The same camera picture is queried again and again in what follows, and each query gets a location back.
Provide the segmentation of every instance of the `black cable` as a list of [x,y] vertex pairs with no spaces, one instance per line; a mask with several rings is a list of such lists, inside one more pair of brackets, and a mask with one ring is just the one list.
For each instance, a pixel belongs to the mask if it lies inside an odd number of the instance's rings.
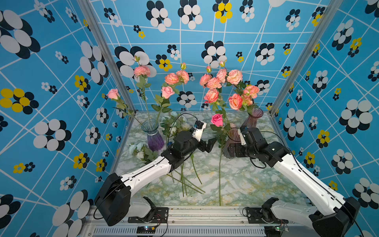
[[[274,133],[274,132],[270,132],[270,133],[273,133],[273,134],[275,134],[277,137],[279,137],[280,138],[280,140],[283,142],[283,140],[281,139],[281,137],[279,136],[279,135],[277,135],[276,133]],[[359,227],[359,225],[358,225],[358,223],[357,223],[357,221],[354,219],[354,217],[353,217],[353,215],[351,214],[351,212],[331,193],[331,192],[329,192],[329,190],[328,189],[326,189],[326,188],[324,188],[321,184],[319,184],[316,180],[314,180],[309,174],[307,174],[301,167],[300,167],[300,165],[299,165],[299,163],[298,163],[298,160],[295,158],[295,156],[293,155],[293,154],[291,154],[292,155],[292,157],[293,157],[293,159],[295,160],[295,163],[298,165],[298,167],[299,167],[299,169],[300,169],[300,171],[302,171],[302,172],[304,172],[304,174],[306,174],[311,180],[313,180],[316,184],[318,184],[321,188],[323,188],[328,194],[330,194],[334,199],[336,199],[337,200],[337,202],[339,202],[339,204],[341,204],[341,206],[342,207],[344,207],[345,208],[345,210],[347,211],[347,213],[348,213],[348,215],[350,216],[350,218],[354,221],[354,223],[357,225],[357,227],[358,227],[358,229],[359,229],[359,231],[360,231],[360,233],[361,233],[361,235],[362,235],[362,237],[364,237],[363,236],[363,232],[362,232],[362,230],[361,230],[361,228]]]
[[266,163],[264,163],[264,162],[263,162],[263,164],[265,165],[264,167],[257,166],[256,164],[254,164],[253,159],[251,157],[250,157],[250,162],[253,164],[253,166],[255,166],[255,167],[259,168],[259,169],[264,169],[264,168],[267,167]]
[[171,125],[171,128],[170,128],[170,130],[169,130],[169,134],[168,134],[169,138],[170,138],[171,130],[172,130],[172,128],[174,127],[175,122],[176,122],[176,121],[178,120],[178,118],[180,118],[180,116],[182,116],[182,115],[191,115],[191,116],[195,117],[195,118],[196,118],[196,121],[197,121],[197,117],[196,117],[195,115],[193,115],[193,114],[190,114],[190,113],[182,113],[182,114],[180,114],[180,115],[175,119],[175,121],[172,123],[172,125]]

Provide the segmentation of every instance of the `green marble surface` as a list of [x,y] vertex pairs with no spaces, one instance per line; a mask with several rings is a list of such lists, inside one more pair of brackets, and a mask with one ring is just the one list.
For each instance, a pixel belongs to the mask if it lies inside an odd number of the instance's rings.
[[[199,120],[210,123],[213,113],[192,112]],[[195,119],[190,115],[184,115],[189,124],[194,124]],[[240,126],[247,118],[247,113],[236,112],[227,114],[230,122]],[[138,113],[137,118],[142,122],[147,119],[146,113]],[[257,123],[261,131],[274,131],[267,114],[264,114]],[[277,141],[275,135],[262,133],[267,142]],[[209,125],[205,128],[202,139],[212,138],[212,130]],[[141,130],[141,126],[134,121],[132,129],[126,140],[120,161],[115,172],[118,175],[132,172],[144,163],[132,156],[129,151],[130,143],[147,141],[147,135]],[[187,195],[182,192],[182,184],[165,175],[153,180],[149,185],[143,187],[135,194],[135,197],[149,197],[156,205],[186,206],[186,205],[219,205],[219,162],[221,149],[215,144],[211,153],[194,152],[194,164],[197,174],[202,181],[200,184],[193,169],[191,159],[184,162],[183,173],[193,184],[205,191],[200,194],[187,187]],[[256,165],[263,166],[258,160]],[[180,175],[172,172],[176,179]],[[265,169],[254,167],[248,158],[228,159],[221,156],[221,205],[222,206],[260,206],[270,197],[277,197],[283,201],[305,205],[301,191],[286,177],[267,166]]]

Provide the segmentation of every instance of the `floral patterned wall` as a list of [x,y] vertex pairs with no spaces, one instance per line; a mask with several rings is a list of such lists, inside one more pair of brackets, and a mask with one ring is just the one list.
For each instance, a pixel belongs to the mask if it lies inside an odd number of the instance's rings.
[[75,0],[3,1],[0,236],[76,236],[124,137]]
[[[137,110],[146,110],[135,86],[132,60],[152,72],[146,91],[149,109],[164,77],[186,63],[190,81],[170,101],[173,110],[210,110],[199,85],[206,66],[218,62],[243,72],[257,85],[255,99],[271,109],[287,76],[319,23],[329,0],[90,0],[108,46]],[[228,98],[232,88],[223,85]]]
[[[296,158],[360,202],[365,237],[379,233],[378,6],[343,1],[275,113]],[[360,236],[356,225],[345,236]]]

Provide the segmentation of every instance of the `pink rose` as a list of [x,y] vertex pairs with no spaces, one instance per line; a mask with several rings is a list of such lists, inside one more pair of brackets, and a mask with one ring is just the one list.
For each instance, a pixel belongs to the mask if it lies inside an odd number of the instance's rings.
[[179,78],[175,75],[175,73],[168,74],[164,79],[164,81],[169,85],[173,85],[179,82]]
[[190,76],[184,70],[177,71],[176,75],[179,77],[179,79],[183,79],[184,84],[187,84],[187,82],[190,80]]
[[212,116],[211,122],[216,125],[216,127],[221,127],[223,125],[222,115],[217,113]]
[[229,105],[234,110],[239,110],[242,106],[242,98],[240,95],[235,94],[229,98]]
[[226,80],[231,84],[237,85],[242,80],[242,72],[237,69],[231,70]]
[[204,96],[206,103],[216,102],[218,99],[218,91],[216,89],[210,89]]
[[117,100],[118,99],[118,96],[120,96],[120,94],[118,93],[118,89],[111,89],[109,92],[108,92],[108,95],[107,95],[109,98],[111,99],[115,99]]
[[221,88],[221,84],[220,84],[220,80],[217,78],[217,77],[213,77],[212,79],[210,79],[207,83],[207,87],[209,89],[213,89],[213,88]]
[[216,76],[221,83],[225,83],[225,77],[226,77],[226,69],[225,68],[221,68],[218,73],[217,73],[217,76]]
[[248,96],[248,95],[246,95],[246,94],[242,95],[242,101],[243,101],[244,103],[246,103],[247,106],[253,104],[253,101],[252,101],[251,97]]
[[259,92],[259,88],[257,86],[247,86],[244,90],[243,93],[251,96],[253,99],[255,99],[258,95],[257,93]]
[[150,76],[150,69],[147,66],[139,66],[134,69],[134,75],[136,76]]
[[162,97],[168,99],[173,94],[175,94],[175,92],[172,90],[172,88],[170,86],[163,86],[162,87]]
[[200,85],[202,85],[205,88],[206,83],[212,78],[210,74],[204,74],[200,78]]

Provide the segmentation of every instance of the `purple vase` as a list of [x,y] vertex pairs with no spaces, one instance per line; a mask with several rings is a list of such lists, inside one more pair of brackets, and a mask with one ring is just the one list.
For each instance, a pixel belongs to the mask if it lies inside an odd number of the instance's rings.
[[164,145],[158,126],[159,123],[155,119],[146,120],[141,126],[141,129],[147,134],[147,144],[152,151],[158,151]]

